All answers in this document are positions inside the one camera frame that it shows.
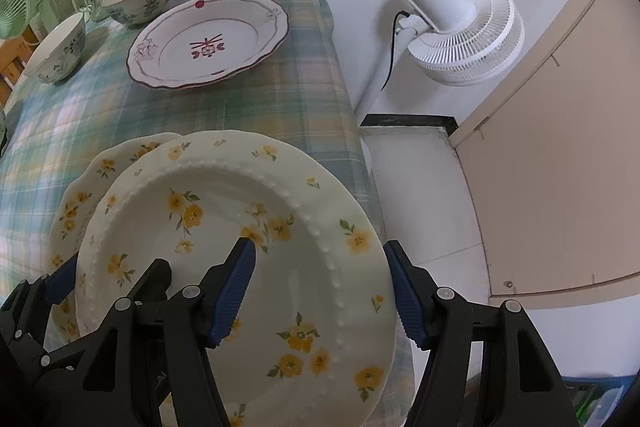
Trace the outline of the scalloped yellow flower plate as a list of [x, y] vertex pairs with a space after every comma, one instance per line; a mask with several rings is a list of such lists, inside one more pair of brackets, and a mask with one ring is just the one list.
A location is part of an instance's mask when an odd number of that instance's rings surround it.
[[[96, 155], [89, 166], [65, 190], [62, 202], [55, 213], [50, 232], [47, 267], [56, 271], [65, 263], [79, 256], [89, 223], [95, 213], [106, 208], [110, 188], [120, 174], [134, 165], [145, 154], [164, 143], [178, 138], [174, 132], [163, 132], [142, 138], [127, 140]], [[75, 289], [55, 305], [51, 311], [53, 329], [62, 343], [71, 343], [96, 328], [98, 320], [90, 319], [87, 306], [92, 291], [92, 275], [89, 261], [77, 261]]]

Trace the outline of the round yellow flower plate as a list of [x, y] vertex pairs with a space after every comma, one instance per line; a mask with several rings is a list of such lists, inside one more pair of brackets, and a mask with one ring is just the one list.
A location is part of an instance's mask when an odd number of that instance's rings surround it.
[[396, 311], [366, 213], [302, 150], [258, 133], [172, 139], [116, 176], [77, 260], [94, 331], [151, 265], [172, 324], [206, 342], [235, 426], [361, 426], [394, 357]]

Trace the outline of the red pattern white plate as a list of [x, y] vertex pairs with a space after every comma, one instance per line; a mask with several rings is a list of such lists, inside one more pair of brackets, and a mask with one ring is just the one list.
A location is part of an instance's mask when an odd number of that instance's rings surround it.
[[140, 31], [126, 65], [148, 88], [208, 86], [265, 60], [287, 36], [288, 13], [272, 0], [190, 0]]

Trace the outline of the beige door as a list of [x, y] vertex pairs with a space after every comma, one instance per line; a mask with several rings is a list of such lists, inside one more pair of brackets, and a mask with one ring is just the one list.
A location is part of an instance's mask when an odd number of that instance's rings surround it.
[[638, 293], [638, 0], [568, 0], [450, 142], [492, 303], [559, 308]]

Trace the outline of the wooden bed headboard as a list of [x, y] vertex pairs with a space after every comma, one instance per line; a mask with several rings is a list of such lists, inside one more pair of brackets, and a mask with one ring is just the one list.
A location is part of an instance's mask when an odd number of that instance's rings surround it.
[[37, 46], [38, 39], [30, 26], [27, 26], [17, 38], [1, 41], [0, 102], [2, 105], [9, 100]]

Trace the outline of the plaid tablecloth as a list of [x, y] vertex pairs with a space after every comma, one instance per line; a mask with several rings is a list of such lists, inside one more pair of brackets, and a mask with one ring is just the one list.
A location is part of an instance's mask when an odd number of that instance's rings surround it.
[[284, 43], [247, 72], [211, 86], [155, 90], [135, 83], [126, 58], [137, 34], [111, 20], [89, 28], [72, 77], [17, 83], [6, 103], [9, 142], [1, 157], [3, 294], [50, 269], [49, 233], [68, 184], [102, 150], [138, 136], [213, 129], [272, 136], [317, 159], [358, 200], [372, 225], [382, 227], [328, 2], [273, 1], [288, 13]]

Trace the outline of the white floor fan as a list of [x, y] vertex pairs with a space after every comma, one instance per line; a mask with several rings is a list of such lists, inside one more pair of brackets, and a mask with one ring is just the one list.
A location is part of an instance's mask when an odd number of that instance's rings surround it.
[[448, 87], [499, 76], [518, 58], [525, 27], [513, 0], [405, 0], [394, 52], [407, 52], [428, 78]]

